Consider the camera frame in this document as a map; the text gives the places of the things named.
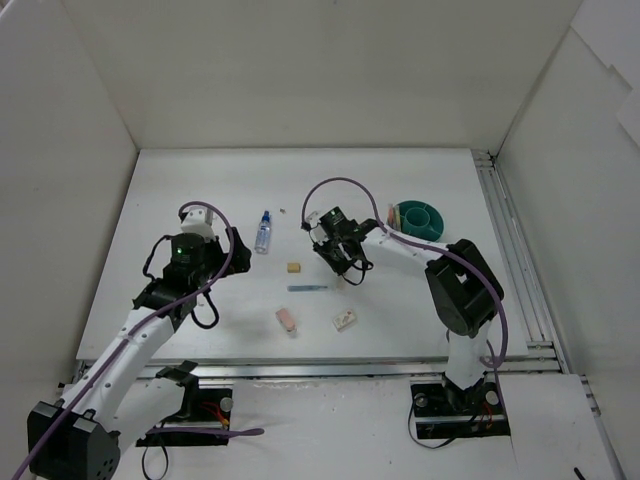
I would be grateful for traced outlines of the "orange yellow highlighter pack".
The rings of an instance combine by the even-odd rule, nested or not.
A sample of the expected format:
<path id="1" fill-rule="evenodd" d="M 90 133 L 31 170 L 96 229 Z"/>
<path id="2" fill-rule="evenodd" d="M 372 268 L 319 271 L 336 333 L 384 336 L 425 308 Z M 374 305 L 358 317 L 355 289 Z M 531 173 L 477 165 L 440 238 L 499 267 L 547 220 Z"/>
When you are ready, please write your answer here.
<path id="1" fill-rule="evenodd" d="M 402 216 L 399 204 L 389 205 L 387 225 L 395 231 L 402 231 Z"/>

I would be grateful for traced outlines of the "blue green ruler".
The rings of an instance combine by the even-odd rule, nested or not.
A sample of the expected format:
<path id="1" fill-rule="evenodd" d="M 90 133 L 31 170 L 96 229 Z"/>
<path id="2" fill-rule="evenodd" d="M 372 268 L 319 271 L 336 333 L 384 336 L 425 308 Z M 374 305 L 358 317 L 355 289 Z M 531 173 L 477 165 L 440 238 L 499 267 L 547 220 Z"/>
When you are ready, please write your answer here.
<path id="1" fill-rule="evenodd" d="M 327 285 L 289 285 L 286 287 L 287 291 L 291 293 L 326 291 L 329 288 Z"/>

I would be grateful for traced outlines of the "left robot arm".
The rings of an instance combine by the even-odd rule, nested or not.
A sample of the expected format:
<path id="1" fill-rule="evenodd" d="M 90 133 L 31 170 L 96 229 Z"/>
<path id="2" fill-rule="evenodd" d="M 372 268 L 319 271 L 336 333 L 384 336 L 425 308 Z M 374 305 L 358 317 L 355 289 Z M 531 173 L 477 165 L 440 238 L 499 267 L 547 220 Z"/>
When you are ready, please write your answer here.
<path id="1" fill-rule="evenodd" d="M 134 299 L 96 363 L 58 400 L 41 401 L 29 413 L 25 469 L 44 479 L 110 479 L 122 455 L 156 425 L 196 414 L 199 380 L 190 361 L 162 369 L 141 392 L 132 388 L 154 354 L 193 316 L 198 296 L 208 296 L 226 276 L 249 271 L 251 252 L 237 229 L 225 233 L 229 249 L 207 224 L 171 236 L 169 263 Z"/>

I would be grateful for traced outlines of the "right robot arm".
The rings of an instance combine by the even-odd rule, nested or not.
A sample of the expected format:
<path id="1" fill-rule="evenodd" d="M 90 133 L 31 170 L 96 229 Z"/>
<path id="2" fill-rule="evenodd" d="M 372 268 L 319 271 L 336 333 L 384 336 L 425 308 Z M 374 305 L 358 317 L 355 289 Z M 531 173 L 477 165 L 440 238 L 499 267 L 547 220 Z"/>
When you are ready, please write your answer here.
<path id="1" fill-rule="evenodd" d="M 338 207 L 308 215 L 302 227 L 313 251 L 338 276 L 385 266 L 426 281 L 427 299 L 449 334 L 442 398 L 455 412 L 474 405 L 489 368 L 489 326 L 504 312 L 504 290 L 477 246 L 467 239 L 420 243 L 373 218 L 349 219 Z"/>

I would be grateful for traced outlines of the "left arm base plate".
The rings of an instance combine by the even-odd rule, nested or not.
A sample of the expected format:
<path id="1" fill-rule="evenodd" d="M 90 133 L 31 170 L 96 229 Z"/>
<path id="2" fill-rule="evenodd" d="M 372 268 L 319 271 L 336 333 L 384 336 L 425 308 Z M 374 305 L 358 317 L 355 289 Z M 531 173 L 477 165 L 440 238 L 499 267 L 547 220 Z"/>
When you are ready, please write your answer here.
<path id="1" fill-rule="evenodd" d="M 167 417 L 159 424 L 159 427 L 228 430 L 232 407 L 233 390 L 231 388 L 203 388 L 192 401 L 188 414 Z M 139 439 L 135 446 L 138 448 L 162 445 L 165 447 L 209 447 L 227 446 L 228 443 L 227 438 L 213 434 L 165 432 Z"/>

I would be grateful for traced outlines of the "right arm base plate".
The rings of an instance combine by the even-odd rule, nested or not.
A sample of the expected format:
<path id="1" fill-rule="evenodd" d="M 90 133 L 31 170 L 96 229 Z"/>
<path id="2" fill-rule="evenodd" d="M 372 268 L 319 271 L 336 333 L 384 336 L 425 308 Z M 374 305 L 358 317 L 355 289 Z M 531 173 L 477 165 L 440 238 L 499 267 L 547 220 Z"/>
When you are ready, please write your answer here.
<path id="1" fill-rule="evenodd" d="M 464 392 L 444 381 L 413 383 L 410 435 L 431 449 L 462 439 L 509 437 L 511 428 L 498 390 L 492 378 L 482 379 Z"/>

